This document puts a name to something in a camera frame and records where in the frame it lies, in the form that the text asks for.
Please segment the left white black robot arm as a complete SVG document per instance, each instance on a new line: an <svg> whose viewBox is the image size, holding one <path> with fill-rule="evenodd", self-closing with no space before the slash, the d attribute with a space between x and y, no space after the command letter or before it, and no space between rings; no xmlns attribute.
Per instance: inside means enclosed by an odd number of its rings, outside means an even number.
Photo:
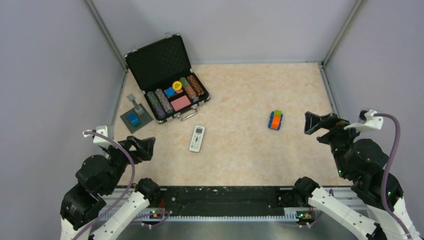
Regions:
<svg viewBox="0 0 424 240"><path fill-rule="evenodd" d="M155 142L155 137L128 136L118 142L104 137L97 143L108 157L92 155L76 172L77 184L64 195L60 207L62 240L115 240L142 210L160 202L160 186L150 178L142 178L112 217L90 232L116 206L113 203L101 212L107 204L103 197L114 192L127 166L131 166L130 179L135 178L135 165L152 159Z"/></svg>

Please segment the white remote control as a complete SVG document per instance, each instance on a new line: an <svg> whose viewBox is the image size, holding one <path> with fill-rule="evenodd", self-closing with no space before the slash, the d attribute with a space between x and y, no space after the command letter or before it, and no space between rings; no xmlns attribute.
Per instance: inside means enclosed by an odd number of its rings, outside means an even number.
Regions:
<svg viewBox="0 0 424 240"><path fill-rule="evenodd" d="M189 151L198 153L201 150L202 142L204 139L206 128L204 126L196 125L189 144Z"/></svg>

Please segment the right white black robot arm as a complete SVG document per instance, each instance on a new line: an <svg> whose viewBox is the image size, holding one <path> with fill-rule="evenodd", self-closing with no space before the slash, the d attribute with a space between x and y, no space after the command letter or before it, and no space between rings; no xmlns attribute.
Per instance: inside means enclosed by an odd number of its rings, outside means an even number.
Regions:
<svg viewBox="0 0 424 240"><path fill-rule="evenodd" d="M393 121L395 136L389 154L372 139L360 139L364 132L380 130L384 118ZM338 175L352 182L351 190L371 211L368 218L337 200L309 177L299 178L293 186L293 200L299 206L314 207L349 230L359 240L419 240L421 234L411 220L398 179L391 174L400 143L400 122L391 114L362 110L357 123L335 113L305 113L304 133L327 133L317 137L330 146Z"/></svg>

